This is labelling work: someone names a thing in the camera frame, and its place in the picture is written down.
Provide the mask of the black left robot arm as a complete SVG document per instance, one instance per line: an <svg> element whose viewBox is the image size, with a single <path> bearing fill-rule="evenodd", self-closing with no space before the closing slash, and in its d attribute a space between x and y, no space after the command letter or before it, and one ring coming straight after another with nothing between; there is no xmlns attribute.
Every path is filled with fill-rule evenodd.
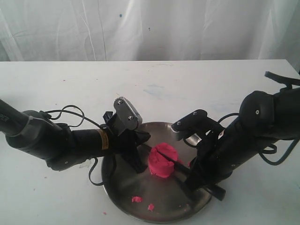
<svg viewBox="0 0 300 225"><path fill-rule="evenodd" d="M71 130L66 123L54 123L50 112L20 112L1 101L0 131L10 147L44 160L54 171L120 154L136 173L142 173L147 166L137 147L151 135L139 129L142 118L125 97L115 99L113 107L115 112L105 112L105 123L96 129Z"/></svg>

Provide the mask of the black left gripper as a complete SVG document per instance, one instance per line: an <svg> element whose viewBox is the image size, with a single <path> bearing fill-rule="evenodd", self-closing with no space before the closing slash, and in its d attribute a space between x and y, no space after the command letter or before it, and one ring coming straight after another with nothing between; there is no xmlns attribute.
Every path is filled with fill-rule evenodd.
<svg viewBox="0 0 300 225"><path fill-rule="evenodd" d="M150 133L126 129L117 114L111 111L106 111L103 119L105 124L98 129L102 141L101 149L107 155L120 154L137 174L143 173L147 166L142 162L137 147L151 138Z"/></svg>

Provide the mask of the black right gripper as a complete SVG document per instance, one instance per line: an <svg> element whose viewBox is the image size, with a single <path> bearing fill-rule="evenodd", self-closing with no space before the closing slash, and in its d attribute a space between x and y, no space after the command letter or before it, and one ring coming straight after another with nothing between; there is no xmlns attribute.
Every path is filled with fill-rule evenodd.
<svg viewBox="0 0 300 225"><path fill-rule="evenodd" d="M214 156L217 149L219 134L225 129L220 122L226 117L215 121L209 117L194 127L194 134L197 134L201 141L195 146L197 156L189 163L190 173L184 181L187 188L194 192L206 185L217 184L232 174L218 163L220 156Z"/></svg>

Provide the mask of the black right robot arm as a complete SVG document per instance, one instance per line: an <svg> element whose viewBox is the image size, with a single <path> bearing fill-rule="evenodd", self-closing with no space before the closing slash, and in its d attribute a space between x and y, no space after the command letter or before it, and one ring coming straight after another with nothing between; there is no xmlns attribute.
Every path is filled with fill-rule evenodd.
<svg viewBox="0 0 300 225"><path fill-rule="evenodd" d="M227 179L235 169L279 140L300 139L300 90L254 91L226 128L210 119L191 127L202 141L185 184L194 191Z"/></svg>

